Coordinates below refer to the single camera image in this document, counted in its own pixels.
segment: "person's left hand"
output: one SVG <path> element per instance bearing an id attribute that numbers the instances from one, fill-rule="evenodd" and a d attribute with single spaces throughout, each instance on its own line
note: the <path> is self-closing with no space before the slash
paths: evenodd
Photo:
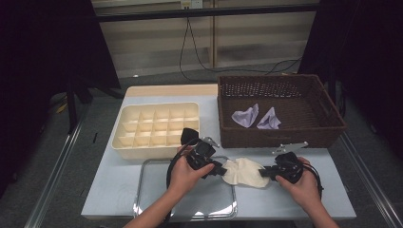
<path id="1" fill-rule="evenodd" d="M 197 181 L 208 174 L 214 167 L 214 164 L 210 163 L 201 169 L 194 170 L 187 163 L 185 156 L 181 156 L 172 169 L 171 182 L 168 187 L 168 190 L 181 196 L 189 192 L 196 185 Z"/>

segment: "white cloth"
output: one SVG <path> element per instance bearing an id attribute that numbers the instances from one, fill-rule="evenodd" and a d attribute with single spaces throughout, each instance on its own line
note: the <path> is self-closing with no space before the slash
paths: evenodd
<path id="1" fill-rule="evenodd" d="M 281 122 L 278 120 L 275 112 L 275 108 L 272 107 L 270 110 L 261 118 L 258 123 L 258 129 L 278 129 Z"/>
<path id="2" fill-rule="evenodd" d="M 236 159 L 235 161 L 228 160 L 222 167 L 227 169 L 222 179 L 232 185 L 242 183 L 262 188 L 270 181 L 269 178 L 263 178 L 260 175 L 259 170 L 264 168 L 261 164 L 246 158 Z"/>
<path id="3" fill-rule="evenodd" d="M 232 120 L 234 120 L 237 124 L 250 127 L 259 114 L 259 105 L 255 104 L 253 107 L 249 107 L 246 111 L 235 111 L 232 114 Z"/>

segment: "person's arm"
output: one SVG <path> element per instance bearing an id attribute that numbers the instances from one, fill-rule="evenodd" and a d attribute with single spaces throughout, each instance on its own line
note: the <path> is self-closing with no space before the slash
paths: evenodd
<path id="1" fill-rule="evenodd" d="M 309 163 L 309 161 L 303 158 L 299 158 L 299 160 L 304 163 Z M 294 201 L 308 214 L 316 228 L 338 227 L 323 206 L 317 191 L 317 180 L 311 172 L 305 170 L 302 173 L 301 179 L 295 184 L 292 184 L 281 176 L 276 176 L 276 180 L 291 194 Z"/>
<path id="2" fill-rule="evenodd" d="M 214 164 L 208 164 L 199 170 L 193 170 L 185 157 L 178 159 L 172 170 L 171 182 L 165 193 L 140 215 L 131 220 L 125 228 L 157 227 L 181 198 L 195 186 L 201 177 L 208 174 L 213 167 Z"/>

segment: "table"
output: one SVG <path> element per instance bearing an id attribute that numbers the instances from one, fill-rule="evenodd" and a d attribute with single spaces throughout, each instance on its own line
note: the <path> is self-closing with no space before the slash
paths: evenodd
<path id="1" fill-rule="evenodd" d="M 196 102 L 200 106 L 201 136 L 210 136 L 219 142 L 217 91 L 217 85 L 133 86 L 127 90 L 121 110 L 126 105 Z M 82 216 L 87 219 L 133 217 L 133 204 L 144 161 L 123 160 L 112 149 L 111 143 L 119 115 L 86 198 Z M 272 155 L 271 151 L 275 149 L 219 148 L 215 156 L 225 156 L 231 160 L 247 157 L 263 165 L 273 165 L 275 155 Z M 308 159 L 317 169 L 325 188 L 322 201 L 332 218 L 355 218 L 355 211 L 328 150 L 326 148 L 303 148 L 296 154 Z M 262 189 L 235 186 L 235 192 L 238 212 L 233 219 L 292 220 L 308 218 L 290 195 L 274 181 Z"/>

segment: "wooden strip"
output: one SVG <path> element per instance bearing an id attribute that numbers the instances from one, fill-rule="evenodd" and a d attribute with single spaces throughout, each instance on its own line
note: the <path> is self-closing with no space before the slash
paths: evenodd
<path id="1" fill-rule="evenodd" d="M 130 87 L 126 97 L 217 95 L 217 84 L 209 85 L 144 85 Z"/>

